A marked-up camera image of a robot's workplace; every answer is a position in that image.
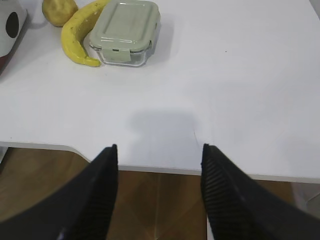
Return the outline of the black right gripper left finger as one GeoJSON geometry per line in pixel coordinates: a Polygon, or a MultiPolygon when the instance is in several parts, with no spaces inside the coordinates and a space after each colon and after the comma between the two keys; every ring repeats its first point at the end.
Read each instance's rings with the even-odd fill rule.
{"type": "Polygon", "coordinates": [[[104,240],[118,191],[118,151],[106,147],[77,176],[0,224],[2,240],[104,240]]]}

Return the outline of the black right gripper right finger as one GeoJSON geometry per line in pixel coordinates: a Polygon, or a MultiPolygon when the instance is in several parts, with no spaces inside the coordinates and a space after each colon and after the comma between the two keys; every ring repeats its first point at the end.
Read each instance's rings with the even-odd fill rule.
{"type": "Polygon", "coordinates": [[[320,220],[284,202],[204,144],[201,194],[215,240],[318,240],[320,220]]]}

